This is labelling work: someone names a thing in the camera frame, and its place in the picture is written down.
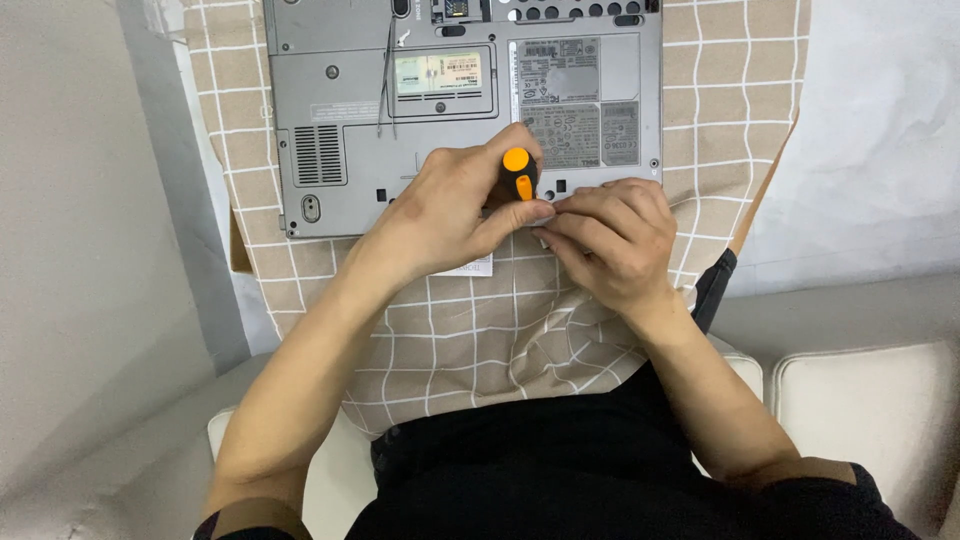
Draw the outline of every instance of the gray laptop case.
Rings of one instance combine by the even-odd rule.
[[[538,196],[659,180],[659,0],[264,0],[289,237],[365,233],[431,150],[514,121]]]

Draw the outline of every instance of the black pants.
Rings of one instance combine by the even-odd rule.
[[[697,281],[691,315],[704,333],[735,267],[727,250]],[[371,443],[371,458],[380,489],[448,462],[537,462],[619,478],[697,474],[650,362],[604,394],[489,405],[393,426]]]

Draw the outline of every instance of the orange screwdriver handle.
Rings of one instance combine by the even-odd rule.
[[[500,163],[499,181],[518,201],[537,198],[537,162],[523,148],[511,148]]]

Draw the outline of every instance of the barcode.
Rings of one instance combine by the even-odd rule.
[[[528,57],[555,57],[557,56],[557,47],[551,45],[549,47],[526,47],[526,53],[524,56]]]

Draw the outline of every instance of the beige checkered fabric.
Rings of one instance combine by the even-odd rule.
[[[727,247],[787,137],[809,5],[666,0],[663,15],[663,186],[680,223],[669,277],[692,304],[697,276]],[[288,240],[277,228],[259,3],[188,0],[185,26],[204,122],[282,336],[355,240]],[[360,430],[374,437],[466,407],[606,392],[642,363],[622,321],[575,287],[528,231],[493,256],[492,278],[430,277],[393,299],[345,396]]]

